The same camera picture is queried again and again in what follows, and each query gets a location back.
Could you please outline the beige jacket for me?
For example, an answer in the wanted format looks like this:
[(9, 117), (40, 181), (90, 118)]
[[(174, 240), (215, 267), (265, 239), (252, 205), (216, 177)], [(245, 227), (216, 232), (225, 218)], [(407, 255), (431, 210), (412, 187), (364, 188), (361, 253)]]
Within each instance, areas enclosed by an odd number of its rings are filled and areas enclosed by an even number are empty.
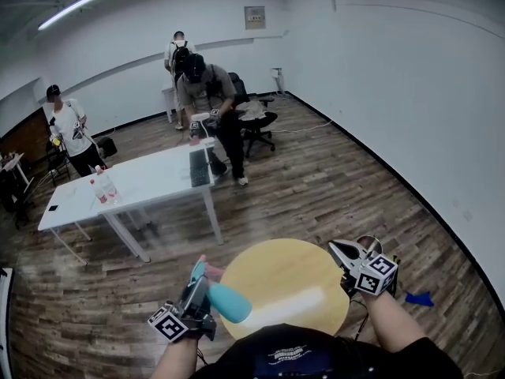
[(254, 121), (265, 117), (266, 107), (260, 101), (249, 101), (237, 106), (238, 118), (243, 122)]

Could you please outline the teal and pink toy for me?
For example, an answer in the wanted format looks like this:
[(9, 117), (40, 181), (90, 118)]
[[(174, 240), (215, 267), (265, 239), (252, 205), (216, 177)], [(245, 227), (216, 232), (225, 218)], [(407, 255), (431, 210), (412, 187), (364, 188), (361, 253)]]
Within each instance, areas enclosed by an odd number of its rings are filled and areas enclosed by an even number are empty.
[(242, 323), (253, 309), (244, 295), (221, 283), (210, 283), (207, 297), (219, 314), (233, 324)]

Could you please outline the round yellow table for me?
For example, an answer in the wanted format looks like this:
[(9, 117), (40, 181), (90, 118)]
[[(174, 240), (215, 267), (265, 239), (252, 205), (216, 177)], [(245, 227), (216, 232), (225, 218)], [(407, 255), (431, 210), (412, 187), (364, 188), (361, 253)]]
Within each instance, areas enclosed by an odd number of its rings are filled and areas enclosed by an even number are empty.
[(278, 324), (333, 336), (350, 305), (342, 277), (331, 255), (312, 243), (293, 238), (258, 243), (237, 255), (221, 277), (223, 285), (250, 301), (252, 311), (241, 323), (222, 322), (236, 340)]

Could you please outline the person's black shirt torso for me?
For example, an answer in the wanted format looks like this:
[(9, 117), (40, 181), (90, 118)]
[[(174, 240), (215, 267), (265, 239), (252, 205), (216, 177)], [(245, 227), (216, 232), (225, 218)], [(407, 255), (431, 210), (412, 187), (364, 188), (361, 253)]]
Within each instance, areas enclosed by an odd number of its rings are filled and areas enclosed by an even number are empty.
[(190, 379), (463, 379), (463, 374), (427, 338), (391, 352), (281, 324), (236, 341)]

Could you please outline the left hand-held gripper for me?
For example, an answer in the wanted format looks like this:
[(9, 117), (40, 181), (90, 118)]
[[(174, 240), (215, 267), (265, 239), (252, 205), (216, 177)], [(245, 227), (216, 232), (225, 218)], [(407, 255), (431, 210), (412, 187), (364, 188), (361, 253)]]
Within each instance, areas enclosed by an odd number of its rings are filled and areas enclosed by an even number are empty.
[(207, 294), (208, 278), (201, 276), (189, 283), (177, 302), (167, 301), (149, 319), (149, 325), (164, 336), (169, 343), (183, 338), (199, 340), (206, 336), (215, 338), (216, 322), (212, 316), (211, 301)]

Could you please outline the teal bottle cap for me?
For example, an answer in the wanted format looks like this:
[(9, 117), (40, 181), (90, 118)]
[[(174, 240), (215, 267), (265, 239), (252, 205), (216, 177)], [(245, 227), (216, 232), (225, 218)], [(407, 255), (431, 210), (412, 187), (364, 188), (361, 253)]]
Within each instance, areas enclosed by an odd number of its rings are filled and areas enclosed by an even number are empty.
[(205, 276), (208, 280), (219, 282), (224, 272), (223, 269), (210, 265), (207, 257), (201, 255), (193, 267), (189, 282), (195, 283), (202, 276)]

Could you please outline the black folding chair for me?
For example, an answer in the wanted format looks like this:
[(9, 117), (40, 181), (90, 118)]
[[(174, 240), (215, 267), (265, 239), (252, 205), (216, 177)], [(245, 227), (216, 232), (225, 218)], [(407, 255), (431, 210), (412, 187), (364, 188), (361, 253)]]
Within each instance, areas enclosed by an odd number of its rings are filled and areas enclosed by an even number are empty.
[(46, 158), (48, 162), (48, 173), (53, 186), (56, 186), (56, 178), (64, 174), (70, 178), (69, 157), (61, 145), (56, 146), (50, 141), (46, 144)]

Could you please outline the black duffel bag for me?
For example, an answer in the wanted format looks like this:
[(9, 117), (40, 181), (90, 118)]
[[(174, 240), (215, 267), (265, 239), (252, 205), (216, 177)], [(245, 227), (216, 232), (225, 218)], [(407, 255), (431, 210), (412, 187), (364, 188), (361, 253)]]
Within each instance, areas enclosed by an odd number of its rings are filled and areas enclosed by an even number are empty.
[(115, 155), (118, 150), (111, 137), (99, 137), (96, 140), (99, 155), (102, 159)]

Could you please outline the large white table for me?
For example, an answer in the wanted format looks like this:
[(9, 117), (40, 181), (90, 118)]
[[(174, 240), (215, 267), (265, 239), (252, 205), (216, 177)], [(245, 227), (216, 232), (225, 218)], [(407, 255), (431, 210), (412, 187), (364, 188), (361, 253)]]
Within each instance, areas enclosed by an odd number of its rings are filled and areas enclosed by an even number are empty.
[(198, 144), (185, 144), (155, 152), (117, 164), (107, 170), (121, 199), (117, 204), (98, 205), (96, 210), (135, 257), (145, 263), (150, 261), (150, 257), (118, 215), (122, 212), (138, 211), (146, 217), (145, 208), (148, 206), (192, 195), (202, 196), (216, 241), (220, 245), (224, 243), (211, 196), (215, 180), (210, 176), (208, 184), (194, 187), (190, 178), (190, 153), (201, 149), (207, 151), (214, 146), (215, 139), (209, 137)]

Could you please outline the small white table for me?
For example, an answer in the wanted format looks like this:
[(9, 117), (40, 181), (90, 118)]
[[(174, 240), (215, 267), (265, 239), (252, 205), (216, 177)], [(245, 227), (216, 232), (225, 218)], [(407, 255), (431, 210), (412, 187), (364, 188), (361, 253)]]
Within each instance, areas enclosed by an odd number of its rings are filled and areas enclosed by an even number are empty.
[[(85, 221), (103, 219), (97, 208), (99, 203), (91, 187), (91, 179), (91, 177), (79, 178), (58, 186), (48, 201), (37, 227), (39, 232), (50, 231), (83, 265), (87, 265), (88, 262), (75, 253), (58, 232), (61, 227), (73, 225), (87, 241), (90, 242), (92, 240), (80, 225), (80, 223)], [(58, 208), (50, 212), (48, 208), (51, 205), (57, 205)]]

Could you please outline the white socket box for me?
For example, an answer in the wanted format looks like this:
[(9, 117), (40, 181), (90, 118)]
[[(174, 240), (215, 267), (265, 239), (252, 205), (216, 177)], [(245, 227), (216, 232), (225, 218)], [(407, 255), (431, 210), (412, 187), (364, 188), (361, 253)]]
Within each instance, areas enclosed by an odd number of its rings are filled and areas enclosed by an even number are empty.
[(271, 68), (271, 77), (275, 81), (276, 88), (277, 88), (277, 94), (284, 95), (285, 89), (284, 89), (284, 85), (283, 85), (282, 68), (280, 68), (280, 67)]

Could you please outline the person's right forearm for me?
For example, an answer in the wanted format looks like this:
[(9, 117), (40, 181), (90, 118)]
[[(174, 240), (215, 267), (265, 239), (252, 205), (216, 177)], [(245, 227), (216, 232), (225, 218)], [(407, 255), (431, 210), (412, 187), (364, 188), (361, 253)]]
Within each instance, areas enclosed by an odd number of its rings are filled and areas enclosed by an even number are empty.
[(387, 291), (378, 296), (361, 293), (380, 346), (395, 353), (426, 338), (415, 319)]

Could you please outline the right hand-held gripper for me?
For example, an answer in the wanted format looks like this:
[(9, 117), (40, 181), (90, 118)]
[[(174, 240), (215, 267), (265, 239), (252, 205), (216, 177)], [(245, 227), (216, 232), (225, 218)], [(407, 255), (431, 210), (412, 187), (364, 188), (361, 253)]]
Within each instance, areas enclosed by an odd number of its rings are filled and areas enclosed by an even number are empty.
[(328, 253), (346, 276), (351, 278), (353, 289), (369, 295), (382, 294), (391, 285), (398, 271), (398, 265), (383, 254), (366, 259), (364, 248), (357, 242), (329, 242)]

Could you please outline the large clear drink bottle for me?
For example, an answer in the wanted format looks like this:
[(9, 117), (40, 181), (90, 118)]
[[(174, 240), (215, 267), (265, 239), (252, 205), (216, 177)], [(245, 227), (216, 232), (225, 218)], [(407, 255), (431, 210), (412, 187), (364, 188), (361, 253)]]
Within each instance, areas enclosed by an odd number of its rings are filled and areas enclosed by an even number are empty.
[(95, 171), (99, 184), (103, 192), (106, 194), (107, 201), (111, 204), (117, 204), (121, 200), (121, 197), (115, 184), (110, 179), (109, 174), (99, 165), (95, 167)]

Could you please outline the black keyboard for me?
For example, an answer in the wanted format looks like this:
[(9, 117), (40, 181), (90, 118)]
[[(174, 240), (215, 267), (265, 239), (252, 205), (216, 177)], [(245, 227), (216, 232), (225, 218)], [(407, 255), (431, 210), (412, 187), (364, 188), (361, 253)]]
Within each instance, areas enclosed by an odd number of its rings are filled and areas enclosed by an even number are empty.
[(210, 183), (207, 152), (204, 148), (189, 153), (189, 166), (192, 187)]

